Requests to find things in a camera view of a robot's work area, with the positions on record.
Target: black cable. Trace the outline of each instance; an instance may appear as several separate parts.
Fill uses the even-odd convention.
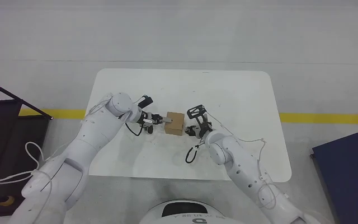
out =
[[[127,126],[128,130],[130,130],[130,132],[132,132],[133,135],[135,135],[135,136],[139,136],[139,135],[141,134],[142,130],[143,130],[143,125],[142,125],[142,126],[140,127],[139,133],[136,134],[136,133],[134,133],[134,132],[129,128],[129,126],[127,125],[127,123],[125,123],[125,125]]]
[[[200,142],[199,142],[199,144],[197,144],[196,146],[193,146],[193,147],[191,147],[191,148],[189,149],[189,151],[188,151],[188,153],[186,154],[186,157],[185,157],[185,162],[186,162],[187,164],[191,164],[191,163],[194,161],[194,159],[195,159],[195,157],[196,157],[196,154],[197,154],[197,150],[195,150],[194,157],[192,158],[192,160],[191,160],[191,161],[188,161],[188,157],[189,157],[189,155],[190,155],[190,152],[194,149],[194,147],[195,147],[195,148],[199,148],[202,144],[204,144],[204,142],[203,142],[202,139],[201,139]]]
[[[190,154],[190,152],[192,151],[192,149],[193,149],[193,147],[191,147],[191,148],[189,149],[188,153],[186,154],[185,162],[186,162],[187,164],[191,164],[191,163],[194,161],[195,157],[196,157],[197,150],[195,150],[194,157],[192,158],[192,160],[191,160],[191,161],[188,161],[188,157],[189,157],[189,154]]]

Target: yellow floor line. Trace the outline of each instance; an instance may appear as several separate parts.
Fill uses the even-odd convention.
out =
[[[58,119],[82,119],[85,110],[74,109],[43,109],[44,112]],[[21,109],[20,116],[38,114],[31,109]],[[280,113],[283,123],[319,123],[319,124],[358,124],[358,114],[307,114]]]
[[[284,123],[358,124],[358,114],[280,113]]]
[[[59,119],[82,119],[86,110],[73,110],[73,109],[41,109],[43,112]],[[35,110],[21,109],[20,116],[38,115]]]

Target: black stand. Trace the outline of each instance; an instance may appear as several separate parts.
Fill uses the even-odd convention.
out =
[[[3,179],[36,168],[36,163],[25,151],[25,143],[31,141],[42,147],[49,122],[53,117],[2,87],[0,92],[13,98],[0,100],[0,179]],[[19,116],[22,105],[40,115]],[[39,158],[40,152],[34,145],[30,144],[28,149],[35,158]],[[26,175],[28,174],[9,181],[22,179]],[[27,181],[0,185],[0,216],[12,215],[21,204],[21,190]]]

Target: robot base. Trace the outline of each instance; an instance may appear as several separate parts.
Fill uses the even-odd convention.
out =
[[[224,217],[212,206],[194,200],[171,200],[155,206],[148,211],[139,224],[150,223],[240,224],[240,222]]]

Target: white cable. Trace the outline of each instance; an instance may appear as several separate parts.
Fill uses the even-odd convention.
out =
[[[205,144],[205,142],[201,139],[198,144],[196,144],[196,145],[194,145],[194,146],[192,147],[192,149],[193,149],[194,151],[199,151],[199,150],[200,150],[199,147],[202,146],[202,145],[204,145],[204,144]]]
[[[95,112],[101,110],[111,99],[112,99],[112,98],[109,98],[109,99],[107,99],[107,100],[102,100],[102,101],[99,102],[97,105],[95,105],[95,106],[93,106],[92,108],[90,108],[90,110],[88,111],[88,114],[87,114],[86,116],[92,115],[92,114],[94,114]],[[94,110],[97,106],[99,106],[100,104],[103,104],[103,105],[102,105],[101,107],[99,107],[97,110],[93,111],[93,110]]]
[[[65,146],[66,144],[70,144],[71,142],[73,142],[73,140],[74,139],[72,139],[70,142],[66,142],[65,144],[62,144],[62,145],[60,145],[55,151],[54,151],[54,153],[52,153],[52,155],[51,156],[49,156],[46,160],[44,160],[44,161],[49,161],[50,159],[52,159],[53,158],[53,156],[56,154],[56,152],[60,149],[60,148],[62,148],[63,146]]]
[[[138,101],[139,101],[140,99],[142,99],[144,96],[145,96],[145,95],[141,96],[136,102],[133,102],[133,104],[138,103]]]
[[[41,154],[41,158],[42,158],[42,160],[44,161],[44,154],[43,154],[43,151],[42,151],[41,147],[40,147],[38,144],[36,144],[35,142],[27,142],[27,143],[25,144],[25,151],[26,151],[26,153],[28,154],[28,156],[29,156],[32,160],[34,160],[34,161],[36,162],[36,169],[35,169],[35,170],[31,170],[31,171],[21,172],[21,173],[14,174],[14,175],[8,176],[8,177],[6,177],[6,178],[0,179],[0,181],[4,181],[4,180],[8,180],[8,179],[11,179],[11,178],[14,178],[14,177],[16,177],[16,176],[23,175],[23,174],[30,174],[30,175],[27,176],[26,178],[23,178],[23,179],[20,179],[20,180],[0,182],[0,185],[2,185],[2,184],[11,184],[11,183],[16,183],[16,182],[20,182],[20,181],[26,180],[26,179],[32,177],[34,172],[42,173],[42,174],[44,174],[44,175],[49,179],[50,192],[49,192],[49,194],[48,194],[48,196],[47,196],[47,198],[46,198],[45,203],[44,203],[43,206],[41,207],[41,210],[40,210],[39,214],[37,214],[37,216],[36,216],[36,218],[35,218],[35,220],[34,220],[34,223],[36,223],[37,219],[38,219],[39,216],[40,216],[40,213],[43,211],[43,209],[45,208],[45,205],[46,205],[47,201],[48,201],[49,198],[50,198],[51,191],[52,191],[52,180],[51,180],[51,177],[50,177],[47,173],[45,173],[45,172],[43,172],[43,171],[41,171],[41,170],[38,170],[38,168],[39,168],[39,162],[38,162],[37,159],[35,159],[35,158],[29,153],[29,150],[27,149],[27,145],[28,145],[28,144],[34,144],[34,145],[39,149],[40,154]]]
[[[224,128],[225,130],[227,130],[236,140],[240,140],[240,141],[242,141],[242,142],[257,142],[257,141],[261,141],[261,142],[263,143],[263,145],[262,145],[262,147],[261,147],[261,149],[260,149],[260,152],[259,152],[259,154],[258,154],[258,160],[257,160],[257,168],[258,168],[258,173],[259,173],[259,177],[258,177],[258,178],[260,179],[261,176],[262,176],[262,174],[261,174],[261,169],[260,169],[261,152],[262,152],[263,148],[264,148],[265,145],[266,145],[266,141],[265,141],[263,138],[255,139],[255,140],[243,140],[243,139],[241,139],[241,138],[238,138],[238,137],[236,137],[236,136],[234,135],[234,133],[232,133],[227,127],[225,127],[223,123],[221,123],[218,119],[216,119],[214,116],[212,116],[208,111],[206,111],[206,113],[209,114],[214,120],[216,120],[216,121],[220,124],[220,126],[221,126],[222,128]],[[271,189],[270,185],[274,185],[274,186],[276,186],[276,185],[273,184],[273,183],[267,183],[266,180],[263,180],[263,182],[264,182],[265,184],[264,184],[263,186],[261,186],[261,187],[259,188],[258,192],[257,192],[258,201],[259,201],[259,203],[261,204],[261,206],[265,207],[266,209],[269,209],[269,210],[274,209],[275,206],[277,205],[277,200],[276,200],[276,196],[275,196],[275,194],[274,194],[274,191]],[[270,208],[267,208],[266,205],[268,205],[268,204],[271,203],[272,201],[268,202],[267,204],[263,204],[263,203],[261,202],[261,200],[260,200],[260,192],[261,192],[261,190],[263,189],[264,186],[268,186],[268,188],[270,189],[272,195],[274,196],[275,202],[274,202],[274,205],[273,205],[272,207],[270,207]]]
[[[27,149],[27,145],[28,145],[28,144],[34,144],[34,145],[39,149],[42,160],[44,160],[44,154],[43,154],[43,152],[42,152],[40,146],[39,146],[38,144],[36,144],[35,142],[27,142],[27,143],[25,144],[25,151],[26,151],[26,153],[28,154],[28,156],[29,156],[32,160],[35,161],[35,163],[36,163],[36,169],[35,169],[35,170],[37,170],[37,169],[39,169],[40,164],[39,164],[38,160],[35,159],[35,158],[30,154],[29,149]],[[26,172],[21,172],[21,173],[19,173],[19,174],[14,174],[14,175],[8,176],[8,177],[6,177],[6,178],[0,179],[0,181],[8,180],[8,179],[11,179],[11,178],[14,178],[14,177],[16,177],[16,176],[23,175],[23,174],[30,174],[30,173],[32,173],[33,171],[34,171],[34,170],[32,170],[32,171],[26,171]],[[22,179],[20,179],[20,180],[0,182],[0,185],[1,185],[1,184],[11,184],[11,183],[20,182],[20,181],[26,180],[26,179],[28,179],[28,178],[30,178],[30,177],[32,177],[32,174],[29,175],[29,176],[27,176],[27,177],[25,177],[25,178],[22,178]]]

